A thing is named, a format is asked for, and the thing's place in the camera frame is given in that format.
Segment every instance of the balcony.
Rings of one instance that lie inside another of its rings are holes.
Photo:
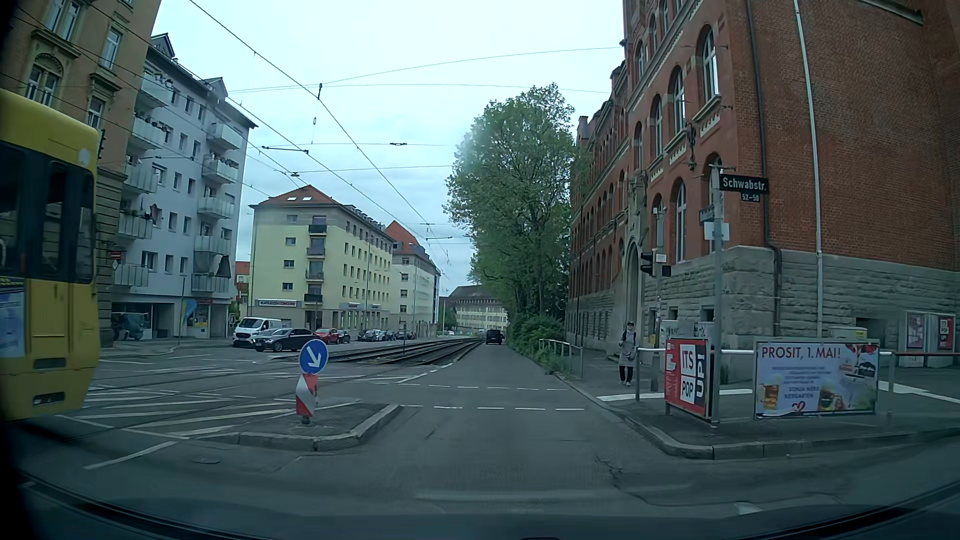
[[[204,179],[221,184],[234,184],[240,172],[226,163],[204,156]]]
[[[113,270],[113,284],[121,287],[145,287],[150,283],[150,270],[139,264],[121,263]]]
[[[156,193],[156,176],[154,168],[147,163],[130,165],[127,163],[127,179],[123,187],[130,193]]]
[[[149,75],[144,75],[140,82],[140,91],[136,94],[136,104],[143,109],[166,107],[173,101],[174,91],[156,81]]]
[[[163,146],[163,130],[143,118],[135,117],[127,146],[141,151],[160,148]]]
[[[197,236],[193,239],[193,251],[227,255],[230,253],[230,241],[216,236]]]
[[[154,225],[149,219],[120,212],[117,222],[118,240],[144,240],[154,236]]]
[[[194,274],[190,277],[190,290],[193,292],[227,292],[229,278],[218,278],[207,274]]]
[[[201,197],[197,204],[197,213],[213,219],[230,219],[233,217],[234,205],[215,197]]]
[[[243,137],[221,122],[210,124],[210,128],[206,130],[206,142],[218,150],[236,150],[243,147]]]

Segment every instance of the pedestrian traffic light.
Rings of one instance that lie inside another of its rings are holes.
[[[645,251],[640,254],[640,258],[643,260],[649,261],[649,264],[640,264],[640,272],[644,274],[649,274],[651,277],[654,275],[654,252]]]

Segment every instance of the red brick building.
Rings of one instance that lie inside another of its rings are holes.
[[[960,2],[797,6],[624,1],[625,61],[578,129],[594,162],[571,187],[575,339],[652,330],[636,253],[655,247],[662,318],[712,316],[712,164],[770,180],[760,202],[723,198],[725,345],[856,324],[896,347],[906,310],[960,309]]]

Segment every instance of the traffic island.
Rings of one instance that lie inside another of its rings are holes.
[[[399,405],[348,403],[318,407],[310,424],[296,411],[251,422],[242,431],[196,437],[198,440],[292,450],[323,452],[364,444],[400,412]]]

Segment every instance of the blue round sign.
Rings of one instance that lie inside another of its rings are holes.
[[[327,352],[326,343],[319,339],[308,341],[300,349],[300,369],[303,373],[320,373],[320,370],[326,366]]]

